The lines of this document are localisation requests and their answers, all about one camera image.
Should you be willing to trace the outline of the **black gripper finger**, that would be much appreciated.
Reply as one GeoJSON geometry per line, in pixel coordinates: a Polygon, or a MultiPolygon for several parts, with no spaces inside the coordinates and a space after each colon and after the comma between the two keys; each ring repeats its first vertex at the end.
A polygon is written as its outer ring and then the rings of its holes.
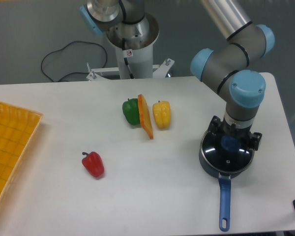
{"type": "Polygon", "coordinates": [[[248,149],[258,150],[261,139],[262,139],[262,133],[259,133],[259,132],[251,133],[249,131],[246,135],[246,146],[248,147],[248,149]]]}
{"type": "Polygon", "coordinates": [[[208,126],[208,133],[212,136],[224,133],[223,121],[218,116],[213,116],[208,126]]]}

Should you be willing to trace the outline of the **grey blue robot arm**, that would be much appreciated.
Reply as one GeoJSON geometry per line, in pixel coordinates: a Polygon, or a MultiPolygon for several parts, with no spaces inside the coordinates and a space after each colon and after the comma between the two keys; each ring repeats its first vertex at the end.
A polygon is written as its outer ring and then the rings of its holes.
{"type": "MultiPolygon", "coordinates": [[[[266,88],[263,76],[248,70],[251,61],[263,57],[274,46],[275,37],[265,25],[255,25],[235,0],[202,2],[228,42],[216,53],[200,50],[190,70],[201,82],[226,101],[224,119],[214,119],[210,135],[224,148],[237,143],[257,150],[260,133],[251,133],[266,88]]],[[[106,34],[115,47],[121,79],[152,78],[152,46],[159,35],[158,23],[145,12],[141,0],[89,0],[80,13],[96,34],[106,34]]]]}

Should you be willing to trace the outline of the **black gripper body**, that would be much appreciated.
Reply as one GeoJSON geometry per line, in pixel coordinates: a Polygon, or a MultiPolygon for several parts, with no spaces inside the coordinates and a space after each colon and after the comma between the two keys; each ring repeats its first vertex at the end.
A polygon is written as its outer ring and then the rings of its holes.
{"type": "Polygon", "coordinates": [[[239,121],[224,118],[222,124],[224,133],[221,138],[221,143],[234,143],[235,140],[241,143],[248,143],[250,140],[252,120],[239,121]]]}

